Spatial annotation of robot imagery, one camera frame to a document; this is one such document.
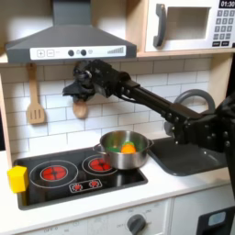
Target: red control button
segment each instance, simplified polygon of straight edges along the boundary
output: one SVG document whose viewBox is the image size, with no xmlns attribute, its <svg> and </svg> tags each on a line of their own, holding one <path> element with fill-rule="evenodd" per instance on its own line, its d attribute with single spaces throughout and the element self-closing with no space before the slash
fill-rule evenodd
<svg viewBox="0 0 235 235">
<path fill-rule="evenodd" d="M 89 184 L 91 187 L 98 187 L 99 186 L 99 183 L 97 181 L 92 181 L 90 182 Z"/>
<path fill-rule="evenodd" d="M 80 191 L 80 190 L 82 190 L 82 186 L 81 185 L 75 185 L 74 190 Z"/>
</svg>

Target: red burner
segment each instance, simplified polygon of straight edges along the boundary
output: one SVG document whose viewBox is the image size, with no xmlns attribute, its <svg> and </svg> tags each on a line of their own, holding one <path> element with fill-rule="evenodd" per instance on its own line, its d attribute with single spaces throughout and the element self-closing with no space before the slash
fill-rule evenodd
<svg viewBox="0 0 235 235">
<path fill-rule="evenodd" d="M 93 159 L 90 161 L 90 167 L 98 172 L 106 172 L 108 170 L 111 170 L 110 165 L 105 163 L 103 159 Z"/>
<path fill-rule="evenodd" d="M 66 175 L 67 175 L 66 168 L 60 165 L 48 167 L 41 172 L 42 179 L 48 181 L 61 180 L 65 178 Z"/>
</svg>

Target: hood control panel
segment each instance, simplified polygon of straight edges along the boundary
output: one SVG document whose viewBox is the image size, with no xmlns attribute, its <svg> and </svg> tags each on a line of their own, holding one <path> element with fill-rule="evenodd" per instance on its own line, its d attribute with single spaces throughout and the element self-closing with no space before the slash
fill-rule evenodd
<svg viewBox="0 0 235 235">
<path fill-rule="evenodd" d="M 105 46 L 105 47 L 62 47 L 62 48 L 31 48 L 30 59 L 32 61 L 63 60 L 63 59 L 90 59 L 90 58 L 112 58 L 125 57 L 127 47 Z"/>
</svg>

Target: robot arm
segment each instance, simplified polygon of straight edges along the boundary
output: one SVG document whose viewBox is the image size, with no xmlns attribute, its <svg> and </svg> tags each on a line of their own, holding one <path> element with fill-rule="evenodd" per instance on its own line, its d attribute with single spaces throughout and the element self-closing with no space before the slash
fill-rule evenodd
<svg viewBox="0 0 235 235">
<path fill-rule="evenodd" d="M 76 66 L 73 75 L 75 82 L 64 88 L 63 95 L 84 101 L 96 93 L 106 98 L 115 95 L 145 105 L 173 124 L 175 144 L 192 143 L 225 152 L 235 195 L 235 94 L 228 97 L 214 114 L 198 114 L 142 88 L 131 80 L 128 73 L 118 72 L 99 60 Z"/>
</svg>

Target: cabinet door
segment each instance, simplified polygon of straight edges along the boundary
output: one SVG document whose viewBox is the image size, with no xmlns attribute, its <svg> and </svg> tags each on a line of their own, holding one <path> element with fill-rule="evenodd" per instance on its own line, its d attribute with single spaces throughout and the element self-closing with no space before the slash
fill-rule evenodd
<svg viewBox="0 0 235 235">
<path fill-rule="evenodd" d="M 212 48 L 218 0 L 149 0 L 145 51 Z"/>
<path fill-rule="evenodd" d="M 200 216 L 234 205 L 230 185 L 178 196 L 173 202 L 170 234 L 196 235 L 197 222 Z"/>
</svg>

